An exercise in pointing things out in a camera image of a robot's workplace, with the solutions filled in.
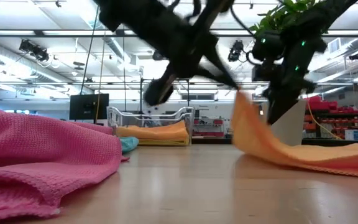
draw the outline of wooden table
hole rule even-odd
[[[358,178],[275,166],[230,145],[141,147],[117,174],[68,195],[76,224],[358,224]]]

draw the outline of towel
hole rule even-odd
[[[119,138],[121,141],[122,153],[128,153],[136,149],[139,144],[139,139],[135,137],[121,137]]]
[[[175,124],[141,128],[138,126],[117,127],[117,136],[136,137],[139,145],[183,145],[188,144],[189,134],[184,121]]]
[[[0,111],[0,220],[60,213],[66,194],[97,184],[124,158],[112,129]]]
[[[232,117],[234,145],[279,165],[358,176],[358,144],[341,147],[287,146],[258,119],[247,97],[237,92]]]

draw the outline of yellow cable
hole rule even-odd
[[[323,127],[320,123],[317,122],[317,120],[314,118],[312,112],[311,112],[311,108],[310,108],[310,103],[309,103],[309,97],[308,95],[306,94],[306,97],[308,98],[308,108],[309,108],[309,112],[310,112],[310,116],[311,116],[311,119],[320,127],[320,128],[323,128],[324,130],[326,130],[330,135],[332,135],[334,138],[336,139],[340,139],[340,140],[343,140],[342,138],[336,136],[335,134],[333,134],[330,130],[326,129],[325,127]]]
[[[96,117],[95,121],[98,122],[98,114],[99,114],[99,104],[100,104],[100,92],[102,86],[102,77],[103,77],[103,61],[104,61],[104,46],[106,45],[105,41],[103,41],[103,52],[102,52],[102,62],[100,67],[100,80],[99,80],[99,93],[98,93],[98,104],[96,105]]]

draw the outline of pink towel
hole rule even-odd
[[[0,111],[0,219],[60,213],[70,192],[117,171],[112,129]]]

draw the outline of computer monitor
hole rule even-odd
[[[70,120],[92,119],[96,122],[99,100],[98,119],[107,119],[108,94],[74,95],[70,97]]]

